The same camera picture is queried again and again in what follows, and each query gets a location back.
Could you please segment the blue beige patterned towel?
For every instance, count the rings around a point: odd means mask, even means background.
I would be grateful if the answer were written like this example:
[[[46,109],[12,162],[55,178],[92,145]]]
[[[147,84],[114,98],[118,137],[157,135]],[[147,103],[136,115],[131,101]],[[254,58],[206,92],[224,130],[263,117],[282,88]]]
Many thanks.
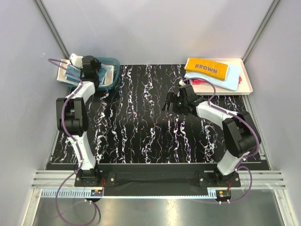
[[[76,69],[72,65],[68,65],[67,69],[70,70],[77,77],[80,77],[79,69]],[[100,69],[100,71],[98,72],[100,87],[112,84],[113,69],[114,69],[114,66],[112,66],[112,65],[105,65],[104,67],[102,67]],[[69,72],[66,72],[64,82],[77,86],[77,84],[79,83],[79,80],[76,77],[74,77],[72,74],[70,74]]]

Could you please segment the yellow bear towel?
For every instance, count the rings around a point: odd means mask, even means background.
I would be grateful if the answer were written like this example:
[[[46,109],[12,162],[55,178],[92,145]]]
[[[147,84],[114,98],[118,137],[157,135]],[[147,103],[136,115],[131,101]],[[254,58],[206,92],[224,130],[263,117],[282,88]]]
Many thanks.
[[[184,68],[187,72],[203,73],[209,77],[224,81],[227,78],[229,66],[203,58],[188,58]]]

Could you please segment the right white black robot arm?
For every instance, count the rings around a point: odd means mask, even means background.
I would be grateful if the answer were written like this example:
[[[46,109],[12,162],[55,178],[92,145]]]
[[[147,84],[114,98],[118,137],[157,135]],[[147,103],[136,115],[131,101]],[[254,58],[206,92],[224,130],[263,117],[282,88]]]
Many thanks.
[[[177,93],[169,92],[163,111],[180,115],[194,115],[206,119],[223,130],[226,152],[208,180],[217,186],[226,186],[234,177],[241,163],[256,155],[261,138],[249,112],[234,112],[221,108],[194,92],[190,84],[183,84]]]

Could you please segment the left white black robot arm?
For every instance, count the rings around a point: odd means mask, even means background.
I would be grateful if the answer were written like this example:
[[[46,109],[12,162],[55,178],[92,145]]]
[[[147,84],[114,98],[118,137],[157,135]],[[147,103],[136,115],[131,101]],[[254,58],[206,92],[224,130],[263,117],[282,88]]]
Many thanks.
[[[56,100],[56,123],[59,131],[67,136],[78,159],[75,186],[97,186],[102,182],[101,172],[92,154],[87,138],[88,115],[85,103],[99,87],[101,62],[93,56],[71,54],[69,61],[62,64],[79,69],[79,76],[60,65],[59,67],[79,80],[76,89],[68,96]]]

